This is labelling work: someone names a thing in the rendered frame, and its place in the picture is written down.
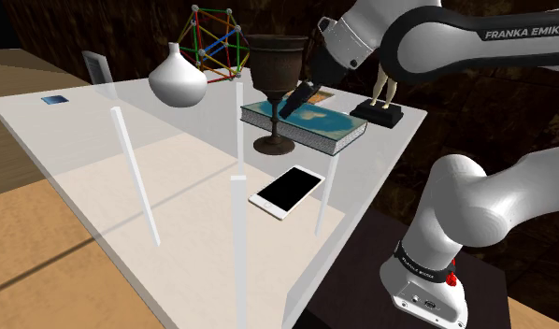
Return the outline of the thick book with blue cover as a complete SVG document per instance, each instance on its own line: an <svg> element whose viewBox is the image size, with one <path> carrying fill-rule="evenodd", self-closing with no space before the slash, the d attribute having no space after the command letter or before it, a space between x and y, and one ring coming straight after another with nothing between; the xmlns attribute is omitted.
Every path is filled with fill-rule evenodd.
<svg viewBox="0 0 559 329"><path fill-rule="evenodd" d="M272 106L268 101L241 107L241 120L272 131ZM286 120L279 118L277 133L325 154L336 155L366 130L368 122L328 108L304 104Z"/></svg>

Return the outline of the dark brown goblet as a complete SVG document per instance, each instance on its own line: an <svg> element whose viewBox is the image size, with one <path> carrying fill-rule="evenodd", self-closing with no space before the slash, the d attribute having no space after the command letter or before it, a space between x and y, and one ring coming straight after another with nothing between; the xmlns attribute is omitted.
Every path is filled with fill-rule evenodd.
<svg viewBox="0 0 559 329"><path fill-rule="evenodd" d="M307 36L246 35L250 48L250 72L255 90L262 92L272 107L270 136L253 142L255 150L266 155L283 155L294 149L291 139L280 136L278 105L296 87Z"/></svg>

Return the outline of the pale figure on black base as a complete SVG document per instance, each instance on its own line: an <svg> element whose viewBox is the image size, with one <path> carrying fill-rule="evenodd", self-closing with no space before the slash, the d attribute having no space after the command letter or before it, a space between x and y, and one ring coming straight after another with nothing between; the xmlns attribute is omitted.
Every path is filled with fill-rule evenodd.
<svg viewBox="0 0 559 329"><path fill-rule="evenodd" d="M380 101L378 97L384 86L387 86L385 100ZM379 65L378 77L373 87L372 98L359 104L351 112L351 115L379 126L394 128L404 116L401 107L392 103L396 89L397 82L391 79L384 72L381 65Z"/></svg>

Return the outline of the white phone with black screen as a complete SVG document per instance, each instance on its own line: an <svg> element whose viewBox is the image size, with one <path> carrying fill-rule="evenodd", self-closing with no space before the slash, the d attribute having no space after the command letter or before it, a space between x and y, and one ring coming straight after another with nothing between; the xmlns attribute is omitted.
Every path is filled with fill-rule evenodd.
<svg viewBox="0 0 559 329"><path fill-rule="evenodd" d="M275 219L283 221L324 180L325 177L320 174L301 165L293 165L248 200Z"/></svg>

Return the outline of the colourful rod and ball polyhedron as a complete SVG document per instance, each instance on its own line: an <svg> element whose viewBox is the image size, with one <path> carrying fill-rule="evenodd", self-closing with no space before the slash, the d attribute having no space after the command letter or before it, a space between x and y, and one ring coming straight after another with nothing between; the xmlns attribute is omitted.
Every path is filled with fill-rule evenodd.
<svg viewBox="0 0 559 329"><path fill-rule="evenodd" d="M180 54L204 73L208 83L239 79L250 59L250 45L231 8L191 6L177 39Z"/></svg>

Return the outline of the white round vase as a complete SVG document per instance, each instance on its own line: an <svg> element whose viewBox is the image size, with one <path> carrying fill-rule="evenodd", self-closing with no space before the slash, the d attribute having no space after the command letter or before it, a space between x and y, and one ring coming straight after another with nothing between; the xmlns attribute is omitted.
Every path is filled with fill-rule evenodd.
<svg viewBox="0 0 559 329"><path fill-rule="evenodd" d="M149 74L155 96L170 107L193 107L205 96L206 75L180 53L179 44L168 43L167 57Z"/></svg>

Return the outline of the dark robot stand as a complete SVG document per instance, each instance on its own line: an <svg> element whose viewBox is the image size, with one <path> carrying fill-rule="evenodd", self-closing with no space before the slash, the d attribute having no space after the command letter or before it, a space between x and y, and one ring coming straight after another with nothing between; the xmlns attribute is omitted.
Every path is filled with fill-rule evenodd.
<svg viewBox="0 0 559 329"><path fill-rule="evenodd" d="M397 309L380 282L381 264L407 229L369 209L293 329L437 329ZM456 265L468 306L466 329L511 329L504 272L463 251Z"/></svg>

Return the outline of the glass table with white legs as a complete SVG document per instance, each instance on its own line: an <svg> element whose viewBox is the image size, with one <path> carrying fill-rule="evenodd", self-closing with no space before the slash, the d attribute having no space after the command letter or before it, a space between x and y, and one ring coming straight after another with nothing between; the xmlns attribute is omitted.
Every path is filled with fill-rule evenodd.
<svg viewBox="0 0 559 329"><path fill-rule="evenodd" d="M251 76L210 84L194 107L158 100L145 79L0 97L0 120L168 328L235 329L233 209L246 207L248 329L292 329L420 127L368 125L336 156L264 135L238 103L263 99ZM293 165L325 177L283 221L248 198Z"/></svg>

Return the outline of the grey standing picture frame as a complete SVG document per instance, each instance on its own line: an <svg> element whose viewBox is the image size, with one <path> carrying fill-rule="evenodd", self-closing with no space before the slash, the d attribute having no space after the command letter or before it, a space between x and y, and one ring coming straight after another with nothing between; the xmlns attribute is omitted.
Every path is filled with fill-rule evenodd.
<svg viewBox="0 0 559 329"><path fill-rule="evenodd" d="M83 50L81 53L92 84L105 84L113 82L108 61L104 55L89 50Z"/></svg>

